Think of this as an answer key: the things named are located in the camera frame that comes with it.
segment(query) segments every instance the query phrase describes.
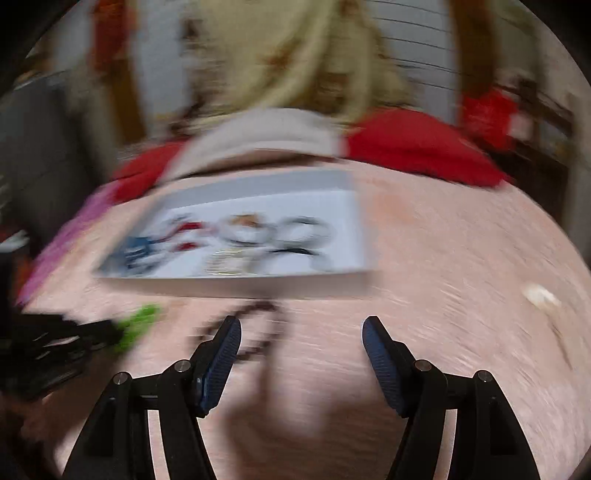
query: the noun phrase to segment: pink fabric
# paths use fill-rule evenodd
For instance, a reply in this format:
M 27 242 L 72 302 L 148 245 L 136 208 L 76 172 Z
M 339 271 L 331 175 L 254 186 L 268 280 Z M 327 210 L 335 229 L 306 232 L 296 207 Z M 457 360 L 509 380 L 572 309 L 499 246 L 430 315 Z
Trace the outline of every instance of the pink fabric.
M 31 300 L 64 254 L 73 247 L 76 239 L 114 205 L 117 188 L 117 181 L 99 187 L 86 199 L 76 216 L 60 228 L 51 243 L 35 259 L 33 273 L 19 292 L 17 304 L 24 305 Z
M 405 421 L 386 405 L 363 351 L 361 324 L 378 315 L 394 339 L 445 372 L 471 377 L 490 370 L 521 423 L 541 480 L 567 479 L 591 443 L 591 276 L 564 232 L 508 184 L 476 189 L 358 162 L 327 168 L 345 168 L 355 181 L 377 270 L 370 295 L 279 300 L 288 323 L 274 354 L 235 365 L 219 406 L 199 421 L 217 478 L 386 478 Z M 87 375 L 38 409 L 61 468 L 115 373 L 152 375 L 189 358 L 196 328 L 244 304 L 124 290 L 94 278 L 93 269 L 161 195 L 253 174 L 261 172 L 180 180 L 113 207 L 28 305 L 30 312 L 65 312 L 83 321 L 123 317 L 145 303 L 163 308 L 126 357 L 115 362 L 105 352 Z M 526 300 L 527 283 L 558 297 L 556 316 Z M 267 329 L 261 319 L 245 321 L 243 344 Z M 447 478 L 453 418 L 450 411 L 435 480 Z M 166 479 L 156 419 L 152 412 L 154 468 Z

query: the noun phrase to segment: metal screw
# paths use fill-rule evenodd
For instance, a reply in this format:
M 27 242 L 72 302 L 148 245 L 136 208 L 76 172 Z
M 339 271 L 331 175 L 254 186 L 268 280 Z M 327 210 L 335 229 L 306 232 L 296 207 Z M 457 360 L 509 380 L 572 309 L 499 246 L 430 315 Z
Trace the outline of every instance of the metal screw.
M 127 379 L 129 378 L 129 374 L 126 372 L 119 372 L 118 374 L 116 374 L 113 377 L 113 383 L 115 385 L 121 385 L 125 382 L 127 382 Z
M 428 360 L 417 360 L 414 366 L 421 372 L 428 372 L 432 367 L 431 362 Z
M 189 360 L 179 360 L 174 364 L 174 369 L 177 372 L 186 372 L 189 368 L 191 368 L 191 362 Z
M 478 378 L 480 378 L 483 382 L 492 382 L 494 380 L 492 374 L 486 370 L 480 370 L 478 372 Z

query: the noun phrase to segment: blue gripper pad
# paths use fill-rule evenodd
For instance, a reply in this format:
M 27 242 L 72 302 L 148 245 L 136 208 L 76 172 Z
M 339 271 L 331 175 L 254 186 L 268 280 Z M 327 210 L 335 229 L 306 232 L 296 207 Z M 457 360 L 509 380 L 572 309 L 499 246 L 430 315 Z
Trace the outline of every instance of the blue gripper pad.
M 215 346 L 217 343 L 216 340 L 219 340 L 217 336 L 220 333 L 221 331 L 212 340 L 212 346 Z M 234 322 L 225 333 L 225 337 L 219 343 L 217 351 L 207 366 L 206 373 L 203 377 L 203 394 L 199 407 L 203 410 L 204 414 L 207 414 L 209 410 L 216 407 L 220 401 L 226 381 L 230 375 L 230 370 L 236 359 L 241 339 L 242 328 L 240 321 L 234 319 Z
M 386 402 L 398 415 L 408 417 L 415 407 L 411 378 L 413 355 L 406 345 L 390 338 L 375 316 L 364 321 L 362 339 Z

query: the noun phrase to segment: wooden furniture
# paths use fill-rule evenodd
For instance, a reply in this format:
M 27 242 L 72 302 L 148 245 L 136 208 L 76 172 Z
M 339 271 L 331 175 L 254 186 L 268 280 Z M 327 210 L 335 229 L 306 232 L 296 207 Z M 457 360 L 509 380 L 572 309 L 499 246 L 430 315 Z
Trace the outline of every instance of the wooden furniture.
M 519 99 L 520 114 L 532 122 L 531 135 L 515 140 L 509 153 L 488 153 L 516 186 L 562 225 L 573 162 L 573 113 L 539 92 L 531 80 L 521 79 L 518 88 L 503 89 Z

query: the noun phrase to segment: green object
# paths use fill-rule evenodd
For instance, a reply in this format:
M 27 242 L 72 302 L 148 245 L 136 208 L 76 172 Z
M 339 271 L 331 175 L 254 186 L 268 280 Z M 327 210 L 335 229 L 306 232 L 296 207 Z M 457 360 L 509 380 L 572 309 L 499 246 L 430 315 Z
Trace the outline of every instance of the green object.
M 135 341 L 148 331 L 160 313 L 156 304 L 141 307 L 131 317 L 121 320 L 117 327 L 123 330 L 123 337 L 114 349 L 117 353 L 124 353 L 133 347 Z

